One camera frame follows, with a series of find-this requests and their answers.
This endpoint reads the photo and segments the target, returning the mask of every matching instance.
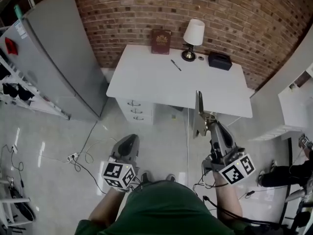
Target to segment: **black cloth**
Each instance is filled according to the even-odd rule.
[[[9,75],[11,75],[11,73],[2,64],[0,64],[0,80],[3,80]]]
[[[20,84],[18,84],[18,87],[19,87],[19,97],[20,97],[21,100],[27,101],[31,97],[34,96],[33,93],[25,90]]]
[[[304,186],[312,174],[311,161],[305,161],[302,165],[277,166],[273,172],[263,175],[260,185],[264,187],[279,187],[299,184]]]
[[[3,84],[3,94],[16,97],[18,95],[18,90],[10,84]]]

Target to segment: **power strip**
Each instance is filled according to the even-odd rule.
[[[77,153],[73,153],[72,155],[67,157],[67,161],[71,162],[73,159],[78,158],[78,154]]]

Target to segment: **red object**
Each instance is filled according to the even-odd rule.
[[[8,51],[8,54],[14,54],[14,55],[18,54],[18,50],[16,49],[15,43],[7,37],[5,38],[5,46],[6,46],[6,50]]]

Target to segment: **drawer handle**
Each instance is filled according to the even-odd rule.
[[[128,105],[130,105],[130,106],[140,106],[141,104],[134,104],[134,101],[132,100],[132,102],[131,103],[127,103]]]
[[[142,112],[138,112],[137,109],[131,110],[131,112],[132,112],[132,113],[138,113],[138,114],[141,114],[141,113],[142,113]]]
[[[144,118],[140,119],[138,117],[133,117],[135,120],[144,120]]]

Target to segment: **pen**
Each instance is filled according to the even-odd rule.
[[[179,69],[181,71],[181,69],[177,66],[177,64],[175,64],[175,62],[171,59],[172,63],[177,67],[177,69]]]

